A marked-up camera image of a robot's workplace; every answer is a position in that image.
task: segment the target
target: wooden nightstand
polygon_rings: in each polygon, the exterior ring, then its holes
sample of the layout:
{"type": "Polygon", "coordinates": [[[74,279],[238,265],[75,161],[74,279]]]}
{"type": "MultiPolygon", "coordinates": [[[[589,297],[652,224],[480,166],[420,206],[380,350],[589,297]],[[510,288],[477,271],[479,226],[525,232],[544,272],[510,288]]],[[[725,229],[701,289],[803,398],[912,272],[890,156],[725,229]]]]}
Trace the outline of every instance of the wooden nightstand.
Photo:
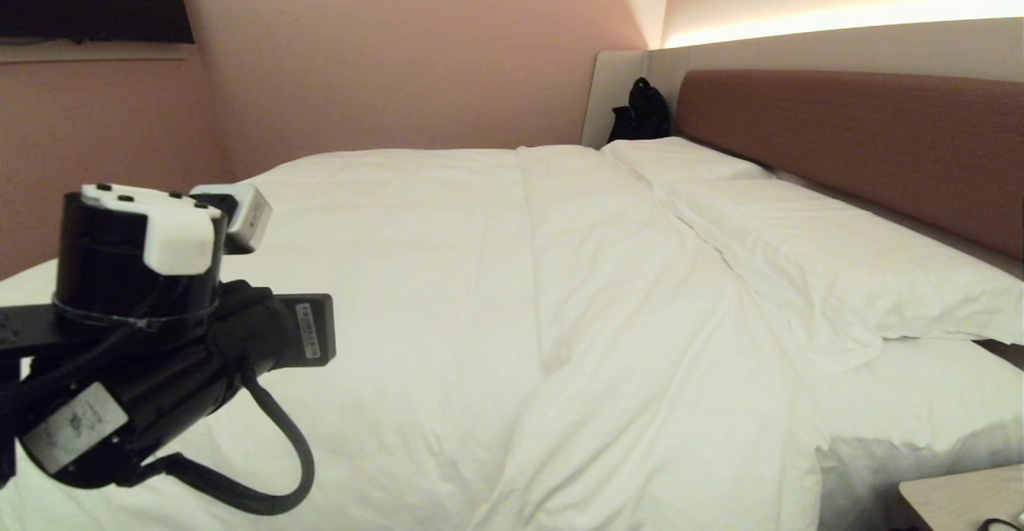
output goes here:
{"type": "Polygon", "coordinates": [[[1024,512],[1024,464],[899,484],[922,531],[975,531],[996,518],[1016,525],[1024,512]]]}

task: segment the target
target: white pillow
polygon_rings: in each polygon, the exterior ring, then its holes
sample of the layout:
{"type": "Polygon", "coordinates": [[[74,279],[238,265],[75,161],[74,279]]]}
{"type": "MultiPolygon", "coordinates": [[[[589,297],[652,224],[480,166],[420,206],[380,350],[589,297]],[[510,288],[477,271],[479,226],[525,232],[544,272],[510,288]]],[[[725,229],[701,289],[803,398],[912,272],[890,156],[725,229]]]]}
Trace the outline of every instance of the white pillow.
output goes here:
{"type": "Polygon", "coordinates": [[[786,181],[677,185],[667,204],[824,370],[870,360],[883,339],[1024,345],[1024,282],[869,211],[786,181]]]}
{"type": "Polygon", "coordinates": [[[692,181],[775,178],[756,163],[738,160],[681,137],[611,141],[601,148],[601,154],[639,175],[658,196],[667,194],[676,185],[692,181]]]}

